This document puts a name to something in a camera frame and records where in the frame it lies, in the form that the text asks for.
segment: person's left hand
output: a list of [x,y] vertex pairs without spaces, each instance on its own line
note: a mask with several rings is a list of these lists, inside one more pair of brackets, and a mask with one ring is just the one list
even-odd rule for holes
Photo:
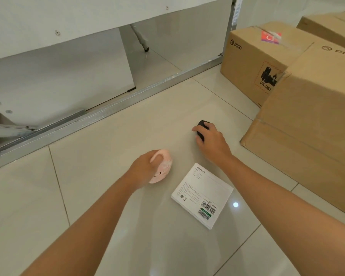
[[135,189],[142,188],[155,175],[158,166],[163,161],[163,157],[158,155],[153,162],[150,163],[151,158],[158,150],[152,150],[139,156],[129,167],[124,176],[134,184]]

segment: person's right hand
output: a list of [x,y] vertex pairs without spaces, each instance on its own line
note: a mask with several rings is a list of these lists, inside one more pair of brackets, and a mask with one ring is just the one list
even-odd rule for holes
[[226,140],[221,132],[219,132],[213,123],[205,122],[205,125],[209,128],[207,130],[203,126],[193,127],[193,132],[200,132],[205,137],[205,142],[196,135],[196,141],[199,147],[199,150],[203,155],[216,164],[220,165],[222,161],[225,161],[232,156],[230,148],[226,143]]

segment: chair leg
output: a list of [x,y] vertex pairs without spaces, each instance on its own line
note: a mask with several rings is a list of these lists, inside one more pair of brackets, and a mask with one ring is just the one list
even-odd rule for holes
[[143,49],[145,52],[149,51],[149,47],[147,46],[146,40],[143,38],[142,34],[138,31],[137,27],[132,23],[130,24],[130,27],[132,28],[133,32],[138,38],[139,43],[143,46]]

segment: red sticker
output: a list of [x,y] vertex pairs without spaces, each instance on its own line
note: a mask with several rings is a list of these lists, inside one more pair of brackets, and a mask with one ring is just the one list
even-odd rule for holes
[[262,41],[267,41],[268,43],[279,44],[278,37],[275,37],[275,36],[271,35],[270,33],[265,32],[265,31],[262,31],[262,38],[261,38],[261,40]]

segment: white board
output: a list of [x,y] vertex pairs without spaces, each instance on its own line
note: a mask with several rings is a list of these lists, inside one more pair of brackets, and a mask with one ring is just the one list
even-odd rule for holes
[[119,28],[0,59],[0,113],[17,125],[57,120],[132,88]]
[[212,1],[0,0],[0,58]]

